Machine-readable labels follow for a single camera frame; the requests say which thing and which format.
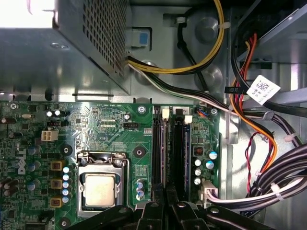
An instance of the screw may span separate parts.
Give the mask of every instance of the screw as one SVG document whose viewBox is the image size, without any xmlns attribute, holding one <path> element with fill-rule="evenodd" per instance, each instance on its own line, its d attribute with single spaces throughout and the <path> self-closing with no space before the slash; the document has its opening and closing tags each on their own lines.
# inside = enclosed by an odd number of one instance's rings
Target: screw
<svg viewBox="0 0 307 230">
<path fill-rule="evenodd" d="M 151 207 L 158 207 L 159 205 L 157 203 L 152 203 L 150 206 Z"/>
<path fill-rule="evenodd" d="M 127 210 L 125 208 L 121 208 L 118 212 L 119 213 L 124 213 L 124 212 L 127 212 Z"/>
<path fill-rule="evenodd" d="M 182 202 L 178 203 L 177 205 L 178 205 L 178 207 L 185 207 L 186 206 L 186 204 L 182 203 Z"/>
<path fill-rule="evenodd" d="M 214 115 L 214 116 L 217 115 L 217 109 L 212 109 L 211 114 Z"/>
<path fill-rule="evenodd" d="M 218 210 L 217 208 L 211 208 L 210 210 L 212 213 L 217 214 L 220 212 L 220 210 Z"/>
<path fill-rule="evenodd" d="M 10 105 L 10 107 L 11 107 L 11 109 L 17 109 L 17 105 L 14 104 L 14 103 L 12 103 L 12 104 Z"/>
<path fill-rule="evenodd" d="M 81 165 L 87 165 L 87 160 L 85 158 L 81 159 Z"/>
<path fill-rule="evenodd" d="M 140 114 L 145 113 L 145 112 L 146 112 L 146 108 L 145 108 L 145 106 L 140 105 L 140 106 L 139 106 L 139 108 L 138 108 L 138 112 L 139 112 Z"/>
</svg>

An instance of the cable tie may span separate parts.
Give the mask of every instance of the cable tie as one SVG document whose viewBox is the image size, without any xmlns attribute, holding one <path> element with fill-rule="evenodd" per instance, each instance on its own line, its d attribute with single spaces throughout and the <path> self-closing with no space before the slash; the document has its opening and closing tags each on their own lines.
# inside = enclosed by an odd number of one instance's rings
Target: cable tie
<svg viewBox="0 0 307 230">
<path fill-rule="evenodd" d="M 282 195 L 280 194 L 280 187 L 275 184 L 275 183 L 272 183 L 271 184 L 271 190 L 275 193 L 276 197 L 280 200 L 280 201 L 283 201 L 284 198 L 282 197 Z"/>
<path fill-rule="evenodd" d="M 224 22 L 223 24 L 219 25 L 220 28 L 224 28 L 224 29 L 228 29 L 230 28 L 230 26 L 231 26 L 230 22 Z"/>
<path fill-rule="evenodd" d="M 273 111 L 267 111 L 264 115 L 263 115 L 263 120 L 264 121 L 272 121 L 273 117 L 274 117 L 275 113 Z"/>
<path fill-rule="evenodd" d="M 297 136 L 297 133 L 293 133 L 293 134 L 290 134 L 288 136 L 285 136 L 283 139 L 285 142 L 291 142 L 293 141 L 293 139 Z"/>
<path fill-rule="evenodd" d="M 182 24 L 182 23 L 187 23 L 187 18 L 186 17 L 177 17 L 175 24 Z"/>
<path fill-rule="evenodd" d="M 254 181 L 253 185 L 256 187 L 256 189 L 261 193 L 261 194 L 264 194 L 265 191 L 263 188 L 261 188 L 258 183 L 256 181 Z"/>
</svg>

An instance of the white connector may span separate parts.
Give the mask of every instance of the white connector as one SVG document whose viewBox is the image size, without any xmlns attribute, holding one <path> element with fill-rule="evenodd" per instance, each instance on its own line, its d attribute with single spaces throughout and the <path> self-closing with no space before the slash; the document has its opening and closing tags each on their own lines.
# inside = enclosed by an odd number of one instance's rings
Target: white connector
<svg viewBox="0 0 307 230">
<path fill-rule="evenodd" d="M 202 179 L 201 181 L 201 189 L 199 191 L 199 196 L 201 198 L 201 201 L 203 203 L 203 208 L 207 208 L 211 205 L 211 202 L 208 199 L 208 191 L 210 191 L 212 194 L 218 194 L 218 189 L 211 183 L 211 181 L 206 181 L 205 179 Z"/>
<path fill-rule="evenodd" d="M 58 140 L 59 131 L 58 130 L 46 130 L 42 131 L 42 141 L 54 141 Z"/>
</svg>

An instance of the white label sticker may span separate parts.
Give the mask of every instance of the white label sticker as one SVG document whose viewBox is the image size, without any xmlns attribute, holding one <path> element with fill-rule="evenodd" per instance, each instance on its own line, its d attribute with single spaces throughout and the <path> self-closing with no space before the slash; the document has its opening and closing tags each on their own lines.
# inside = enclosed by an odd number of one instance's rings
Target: white label sticker
<svg viewBox="0 0 307 230">
<path fill-rule="evenodd" d="M 268 99 L 273 97 L 280 87 L 264 76 L 259 75 L 250 86 L 247 94 L 259 104 L 263 105 Z"/>
</svg>

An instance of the yellow wire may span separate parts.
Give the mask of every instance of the yellow wire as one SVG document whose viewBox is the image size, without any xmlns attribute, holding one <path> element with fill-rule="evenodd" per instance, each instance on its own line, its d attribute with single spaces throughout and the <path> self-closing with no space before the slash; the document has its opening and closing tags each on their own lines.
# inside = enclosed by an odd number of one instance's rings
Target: yellow wire
<svg viewBox="0 0 307 230">
<path fill-rule="evenodd" d="M 134 67 L 142 70 L 142 71 L 151 72 L 151 73 L 165 73 L 165 74 L 181 73 L 181 72 L 193 70 L 194 68 L 200 67 L 200 66 L 208 63 L 212 58 L 214 58 L 215 54 L 219 51 L 219 48 L 222 45 L 222 42 L 223 42 L 223 39 L 224 39 L 224 33 L 225 33 L 225 29 L 222 26 L 224 24 L 224 13 L 223 13 L 223 9 L 222 9 L 220 0 L 214 0 L 214 3 L 215 3 L 215 6 L 216 6 L 216 9 L 217 9 L 217 12 L 218 12 L 219 25 L 221 26 L 220 32 L 218 34 L 218 37 L 216 39 L 216 42 L 215 42 L 212 50 L 205 57 L 205 59 L 202 60 L 200 63 L 198 63 L 194 66 L 177 68 L 177 69 L 161 69 L 161 68 L 157 68 L 157 67 L 149 67 L 149 66 L 145 66 L 145 65 L 142 65 L 142 64 L 135 63 L 131 60 L 129 60 L 129 63 L 131 65 L 133 65 Z"/>
<path fill-rule="evenodd" d="M 246 44 L 246 46 L 248 47 L 248 52 L 247 52 L 247 53 L 249 53 L 249 51 L 250 51 L 250 44 L 249 44 L 248 42 L 245 42 L 245 44 Z M 273 161 L 274 161 L 275 158 L 276 158 L 276 155 L 277 155 L 277 143 L 276 143 L 276 141 L 275 141 L 269 134 L 267 134 L 265 131 L 263 131 L 263 130 L 260 129 L 259 127 L 255 126 L 253 123 L 249 122 L 245 117 L 243 117 L 243 116 L 238 112 L 238 110 L 237 110 L 236 107 L 235 107 L 234 96 L 233 96 L 233 95 L 230 95 L 230 102 L 231 102 L 231 105 L 232 105 L 234 111 L 236 112 L 236 114 L 238 114 L 238 116 L 239 116 L 244 122 L 246 122 L 248 125 L 250 125 L 251 127 L 253 127 L 256 131 L 258 131 L 258 132 L 260 132 L 261 134 L 263 134 L 264 136 L 266 136 L 266 137 L 272 142 L 272 144 L 273 144 L 273 146 L 274 146 L 274 150 L 273 150 L 273 154 L 272 154 L 272 157 L 271 157 L 270 161 L 264 166 L 263 171 L 265 171 L 265 170 L 273 163 Z"/>
</svg>

